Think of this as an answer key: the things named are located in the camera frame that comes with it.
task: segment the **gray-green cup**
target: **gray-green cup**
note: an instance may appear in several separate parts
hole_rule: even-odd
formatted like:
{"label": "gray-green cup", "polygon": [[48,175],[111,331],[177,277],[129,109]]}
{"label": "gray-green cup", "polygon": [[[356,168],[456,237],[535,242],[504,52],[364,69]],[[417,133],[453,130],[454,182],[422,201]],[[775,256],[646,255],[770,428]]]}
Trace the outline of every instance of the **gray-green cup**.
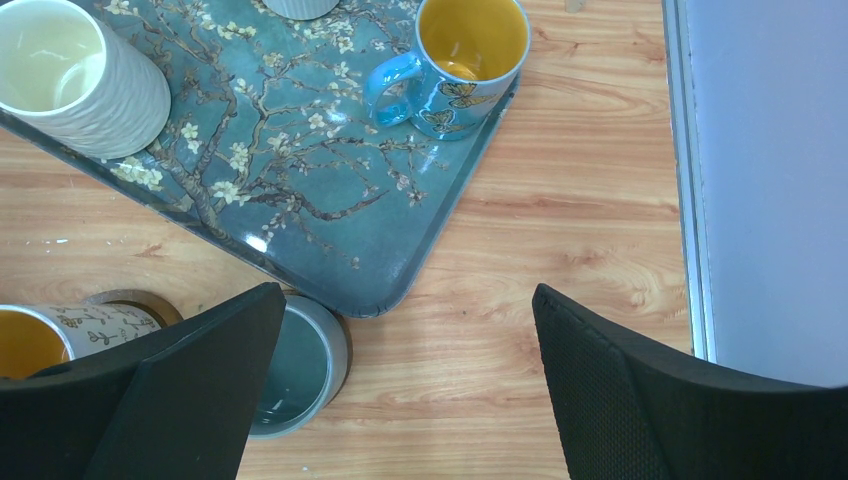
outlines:
{"label": "gray-green cup", "polygon": [[309,422],[341,389],[350,358],[348,333],[332,313],[308,298],[287,296],[250,438],[281,437]]}

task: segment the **floral tray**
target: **floral tray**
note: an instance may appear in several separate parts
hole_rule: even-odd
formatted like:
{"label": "floral tray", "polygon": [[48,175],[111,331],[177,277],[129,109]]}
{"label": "floral tray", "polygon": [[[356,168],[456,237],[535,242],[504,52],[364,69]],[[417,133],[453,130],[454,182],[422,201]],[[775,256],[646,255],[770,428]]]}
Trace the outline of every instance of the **floral tray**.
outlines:
{"label": "floral tray", "polygon": [[342,0],[311,22],[258,0],[77,3],[165,72],[165,130],[101,160],[0,124],[348,316],[409,290],[517,88],[459,142],[378,131],[364,77],[409,49],[417,0]]}

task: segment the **wood grain surface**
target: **wood grain surface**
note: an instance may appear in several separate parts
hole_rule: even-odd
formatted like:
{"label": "wood grain surface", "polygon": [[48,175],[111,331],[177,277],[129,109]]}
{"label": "wood grain surface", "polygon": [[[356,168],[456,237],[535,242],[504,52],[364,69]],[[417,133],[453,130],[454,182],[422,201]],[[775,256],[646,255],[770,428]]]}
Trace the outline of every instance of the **wood grain surface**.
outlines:
{"label": "wood grain surface", "polygon": [[[524,83],[393,312],[350,322],[353,370],[244,479],[565,478],[530,309],[546,282],[689,350],[657,0],[524,0]],[[139,288],[185,316],[268,277],[0,133],[0,302]]]}

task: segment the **mug handle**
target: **mug handle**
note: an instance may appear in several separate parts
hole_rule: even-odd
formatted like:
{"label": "mug handle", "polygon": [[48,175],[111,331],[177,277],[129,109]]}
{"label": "mug handle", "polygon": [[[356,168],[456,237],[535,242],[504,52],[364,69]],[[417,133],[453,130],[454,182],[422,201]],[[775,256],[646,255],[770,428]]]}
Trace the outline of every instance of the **mug handle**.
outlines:
{"label": "mug handle", "polygon": [[365,104],[368,116],[378,126],[391,127],[412,116],[412,104],[404,97],[400,102],[377,108],[377,101],[392,85],[422,74],[421,60],[412,52],[392,58],[375,68],[365,83]]}

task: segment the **metal edge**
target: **metal edge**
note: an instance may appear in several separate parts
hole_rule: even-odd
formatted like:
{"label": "metal edge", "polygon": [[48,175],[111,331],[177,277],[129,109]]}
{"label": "metal edge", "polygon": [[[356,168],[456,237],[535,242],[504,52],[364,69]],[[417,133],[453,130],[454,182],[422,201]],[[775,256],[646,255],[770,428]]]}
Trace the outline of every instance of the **metal edge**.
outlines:
{"label": "metal edge", "polygon": [[709,254],[706,250],[706,212],[703,204],[686,0],[663,0],[662,3],[692,353],[698,358],[715,363],[715,326]]}

